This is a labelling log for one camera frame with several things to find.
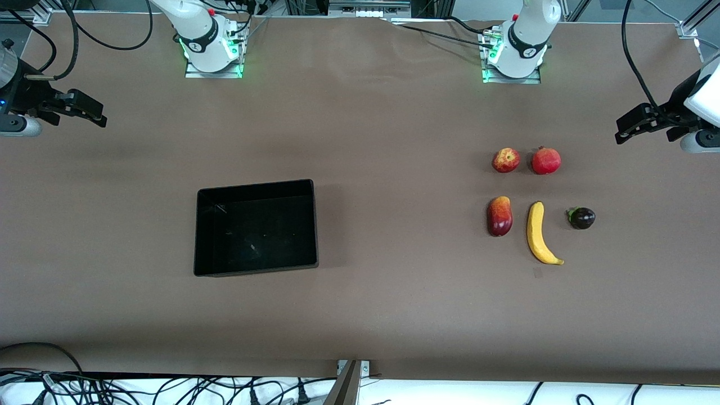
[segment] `apple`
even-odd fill
[[[510,173],[520,164],[520,154],[513,148],[503,148],[492,159],[492,167],[500,173]]]
[[[510,207],[510,198],[501,196],[495,198],[487,206],[487,230],[490,235],[504,236],[513,226],[513,209]]]
[[[550,174],[560,168],[560,153],[553,148],[540,146],[533,155],[533,171],[537,174]]]

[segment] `brown table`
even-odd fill
[[[245,78],[185,79],[155,18],[133,52],[81,36],[55,84],[103,102],[108,128],[63,118],[0,140],[0,342],[63,344],[88,370],[317,375],[360,357],[388,378],[720,381],[720,159],[663,133],[615,144],[615,119],[644,101],[619,25],[560,24],[543,84],[512,86],[483,84],[471,45],[378,19],[272,19]],[[118,44],[147,24],[78,20]],[[56,73],[67,19],[47,32]],[[659,101],[699,67],[672,25],[629,36]],[[490,166],[540,145],[562,154],[556,174]],[[198,189],[301,178],[316,185],[319,268],[192,275]],[[498,195],[516,223],[494,239]],[[528,250],[536,200],[565,266]],[[598,214],[590,230],[567,224],[576,205]],[[45,354],[3,359],[70,367]]]

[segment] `black rectangular container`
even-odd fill
[[[318,266],[312,180],[197,192],[194,274],[256,274]]]

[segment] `black tray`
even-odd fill
[[[197,192],[196,276],[318,266],[312,180]]]

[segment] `banana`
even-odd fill
[[[557,264],[560,266],[565,263],[563,259],[558,259],[545,245],[545,239],[542,237],[542,218],[545,214],[545,206],[541,201],[535,202],[530,207],[528,215],[528,245],[535,257],[545,264]]]

